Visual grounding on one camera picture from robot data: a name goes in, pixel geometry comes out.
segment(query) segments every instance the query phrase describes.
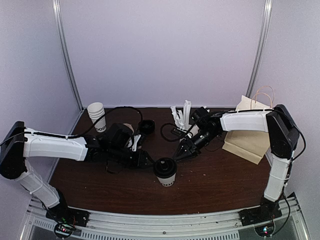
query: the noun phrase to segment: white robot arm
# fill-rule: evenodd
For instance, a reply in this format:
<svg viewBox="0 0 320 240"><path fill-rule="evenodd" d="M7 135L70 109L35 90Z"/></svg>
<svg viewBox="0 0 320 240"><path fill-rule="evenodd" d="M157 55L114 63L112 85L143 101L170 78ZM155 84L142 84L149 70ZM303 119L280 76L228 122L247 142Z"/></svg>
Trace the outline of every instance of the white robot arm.
<svg viewBox="0 0 320 240"><path fill-rule="evenodd" d="M201 107L194 111L191 118L199 127L199 132L179 143L173 156L176 161L198 156L200 149L222 132L261 131L269 134L273 162L260 207L245 209L240 216L244 226L279 217L278 201L289 180L294 150L300 136L286 107L279 104L274 109L214 113L208 113Z"/></svg>
<svg viewBox="0 0 320 240"><path fill-rule="evenodd" d="M140 124L139 133L141 135L145 130L143 126ZM24 122L18 121L2 143L0 174L20 183L30 194L42 201L51 217L54 216L61 222L71 223L76 218L77 225L85 226L86 222L82 219L88 218L83 217L82 214L78 222L75 216L77 213L71 212L73 210L68 208L62 192L44 182L27 158L52 157L106 163L109 160L132 168L147 167L148 161L152 160L148 153L142 149L133 149L138 144L137 142L128 147L133 134L133 130L127 125L114 123L106 132L97 137L58 135L25 128Z"/></svg>

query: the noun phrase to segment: stack of paper cups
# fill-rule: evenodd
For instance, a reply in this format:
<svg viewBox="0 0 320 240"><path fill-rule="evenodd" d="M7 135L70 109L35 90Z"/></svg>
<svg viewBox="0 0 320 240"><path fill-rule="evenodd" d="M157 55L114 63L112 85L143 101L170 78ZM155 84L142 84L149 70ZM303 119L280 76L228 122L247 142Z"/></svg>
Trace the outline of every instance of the stack of paper cups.
<svg viewBox="0 0 320 240"><path fill-rule="evenodd" d="M153 172L164 187L170 187L175 183L177 163L168 157L160 158L153 165Z"/></svg>
<svg viewBox="0 0 320 240"><path fill-rule="evenodd" d="M101 102L91 103L88 108L88 114L91 118L92 122L95 123L102 115L105 114L104 105ZM100 121L98 121L95 125L95 130L99 133L104 132L106 127L106 118L103 117Z"/></svg>

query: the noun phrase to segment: paper bag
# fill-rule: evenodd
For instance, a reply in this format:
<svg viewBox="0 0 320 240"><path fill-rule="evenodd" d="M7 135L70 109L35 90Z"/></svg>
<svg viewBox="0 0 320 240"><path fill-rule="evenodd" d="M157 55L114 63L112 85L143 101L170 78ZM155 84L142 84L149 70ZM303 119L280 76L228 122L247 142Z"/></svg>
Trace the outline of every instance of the paper bag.
<svg viewBox="0 0 320 240"><path fill-rule="evenodd" d="M241 102L236 106L236 110L263 109L270 107L272 106L267 106L258 101L252 101L246 96L242 96ZM230 131L226 134L222 149L249 160L252 163L259 164L269 147L270 141L267 132Z"/></svg>

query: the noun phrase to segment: white wall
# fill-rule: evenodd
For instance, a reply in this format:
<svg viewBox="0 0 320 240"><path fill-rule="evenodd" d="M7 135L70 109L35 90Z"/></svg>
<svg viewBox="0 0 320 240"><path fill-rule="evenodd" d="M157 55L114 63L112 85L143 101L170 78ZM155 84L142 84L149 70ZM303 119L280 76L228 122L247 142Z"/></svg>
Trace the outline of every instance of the white wall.
<svg viewBox="0 0 320 240"><path fill-rule="evenodd" d="M264 0L64 0L84 106L234 107L246 94Z"/></svg>
<svg viewBox="0 0 320 240"><path fill-rule="evenodd" d="M319 239L320 1L273 1L255 86L263 85L275 89L276 103L286 105L305 135L307 149L293 166L287 190L297 194L311 239Z"/></svg>
<svg viewBox="0 0 320 240"><path fill-rule="evenodd" d="M61 134L76 121L51 0L0 0L0 93L0 140L15 121ZM48 179L52 159L31 164ZM0 191L0 239L16 240L30 196L2 176Z"/></svg>

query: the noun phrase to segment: dark wooden surface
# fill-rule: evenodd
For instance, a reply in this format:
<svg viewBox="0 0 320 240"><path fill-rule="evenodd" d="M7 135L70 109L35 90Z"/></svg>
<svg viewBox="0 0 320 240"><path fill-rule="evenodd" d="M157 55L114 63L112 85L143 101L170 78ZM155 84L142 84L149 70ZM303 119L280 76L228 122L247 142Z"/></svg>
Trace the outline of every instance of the dark wooden surface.
<svg viewBox="0 0 320 240"><path fill-rule="evenodd" d="M171 157L178 143L160 136L160 126L173 122L169 108L142 108L144 119L152 119L156 131L143 144L155 160ZM111 123L130 123L134 127L139 115L131 109L114 111L107 116ZM92 124L84 112L74 133ZM227 211L256 206L267 185L270 166L264 158L255 165L221 149L215 139L196 158L178 163L176 181L163 187L152 169L124 169L110 174L103 163L76 162L61 159L50 184L60 189L72 207L122 214L194 214Z"/></svg>

